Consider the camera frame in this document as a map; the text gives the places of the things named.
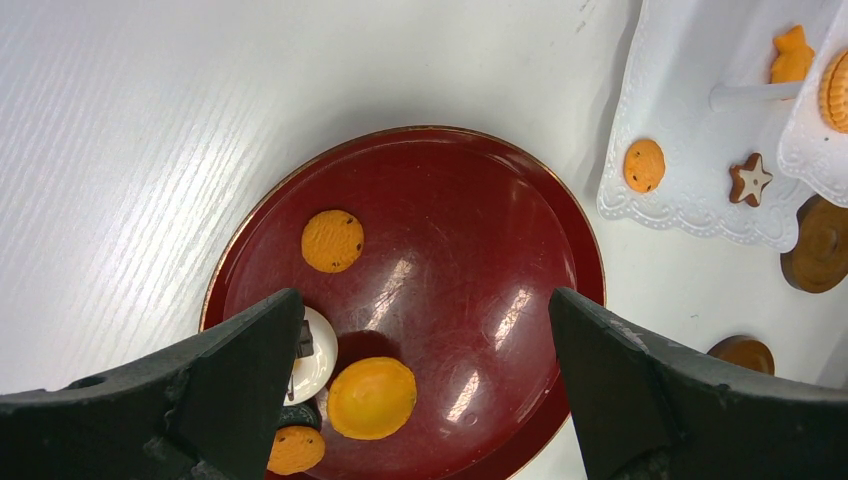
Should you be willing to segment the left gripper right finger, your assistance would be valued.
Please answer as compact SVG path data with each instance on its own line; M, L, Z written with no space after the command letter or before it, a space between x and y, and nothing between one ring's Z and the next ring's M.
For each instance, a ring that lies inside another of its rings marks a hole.
M847 393L755 372L570 288L553 340L591 479L843 479Z

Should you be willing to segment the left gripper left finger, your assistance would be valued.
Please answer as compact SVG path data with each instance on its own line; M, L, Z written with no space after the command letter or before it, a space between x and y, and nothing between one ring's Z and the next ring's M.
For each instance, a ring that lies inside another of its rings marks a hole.
M1 399L5 479L261 479L304 319L283 289L55 390Z

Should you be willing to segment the large orange egg tart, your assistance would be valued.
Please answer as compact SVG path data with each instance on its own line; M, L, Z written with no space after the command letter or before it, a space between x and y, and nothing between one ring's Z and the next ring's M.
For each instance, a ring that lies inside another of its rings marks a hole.
M391 357L356 361L331 383L327 416L333 429L354 440L386 438L402 428L417 403L414 373Z

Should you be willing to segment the small chip cookie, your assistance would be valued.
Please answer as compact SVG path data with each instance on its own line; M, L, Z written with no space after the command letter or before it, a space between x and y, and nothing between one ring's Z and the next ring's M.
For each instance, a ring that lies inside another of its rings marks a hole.
M666 170L664 153L652 139L639 139L628 148L623 163L627 185L638 193L655 190Z

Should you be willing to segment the dark red round tray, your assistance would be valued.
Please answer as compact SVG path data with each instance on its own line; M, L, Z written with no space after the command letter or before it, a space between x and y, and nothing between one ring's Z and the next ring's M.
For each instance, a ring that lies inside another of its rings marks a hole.
M325 210L364 228L362 254L339 273L301 255L304 227ZM332 325L338 369L392 357L412 370L410 420L377 441L324 423L309 479L515 479L570 412L548 315L559 287L606 300L594 232L562 181L496 137L403 127L334 147L277 184L225 248L201 325L294 288Z

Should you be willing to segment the white star cookie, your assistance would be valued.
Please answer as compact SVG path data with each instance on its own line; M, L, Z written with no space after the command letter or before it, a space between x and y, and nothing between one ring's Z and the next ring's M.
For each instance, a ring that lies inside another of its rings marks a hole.
M763 190L773 180L773 175L764 169L762 155L752 153L744 163L731 166L729 174L732 180L729 201L759 207Z

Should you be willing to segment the white three-tier dessert stand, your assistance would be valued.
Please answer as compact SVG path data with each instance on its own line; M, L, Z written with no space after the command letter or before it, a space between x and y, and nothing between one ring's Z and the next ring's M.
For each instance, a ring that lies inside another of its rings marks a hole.
M777 159L793 102L731 101L716 107L716 87L768 83L777 51L773 38L802 25L821 51L843 1L646 1L642 4L612 122L597 193L599 214L655 230L722 237L778 252L798 237L797 210L811 196ZM635 141L661 147L666 170L659 186L638 193L623 163ZM759 207L729 201L729 168L758 152L773 175Z

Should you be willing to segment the round beige biscuit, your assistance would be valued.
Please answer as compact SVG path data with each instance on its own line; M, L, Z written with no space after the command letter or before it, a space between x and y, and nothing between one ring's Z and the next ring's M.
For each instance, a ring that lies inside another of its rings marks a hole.
M839 51L825 68L818 92L819 112L824 123L838 133L847 133L847 50Z

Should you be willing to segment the orange fish-shaped pastry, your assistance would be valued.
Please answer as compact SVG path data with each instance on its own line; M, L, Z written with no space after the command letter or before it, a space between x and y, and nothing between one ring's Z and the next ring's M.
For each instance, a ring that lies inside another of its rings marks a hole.
M802 82L813 64L815 51L807 44L802 25L795 25L772 41L777 56L771 64L770 83Z

